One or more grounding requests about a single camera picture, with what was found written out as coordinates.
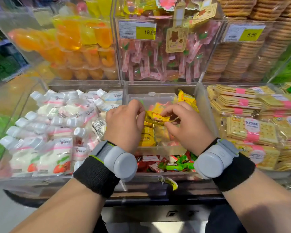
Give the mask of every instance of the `floor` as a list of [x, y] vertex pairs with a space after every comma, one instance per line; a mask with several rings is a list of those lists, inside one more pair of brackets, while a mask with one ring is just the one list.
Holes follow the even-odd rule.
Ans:
[[[35, 208], [13, 202], [0, 188], [0, 233], [10, 232], [33, 211]], [[109, 233], [204, 233], [206, 223], [207, 221], [107, 223], [107, 229]]]

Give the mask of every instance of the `hand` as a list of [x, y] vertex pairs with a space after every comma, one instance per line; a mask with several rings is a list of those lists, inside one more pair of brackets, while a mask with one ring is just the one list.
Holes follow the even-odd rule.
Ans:
[[145, 109], [138, 100], [110, 109], [106, 114], [105, 140], [111, 141], [128, 153], [134, 154], [141, 138]]
[[168, 132], [176, 137], [180, 144], [195, 155], [200, 155], [215, 139], [208, 127], [188, 103], [181, 101], [170, 105], [162, 112], [162, 116], [176, 115], [179, 120], [165, 122]]

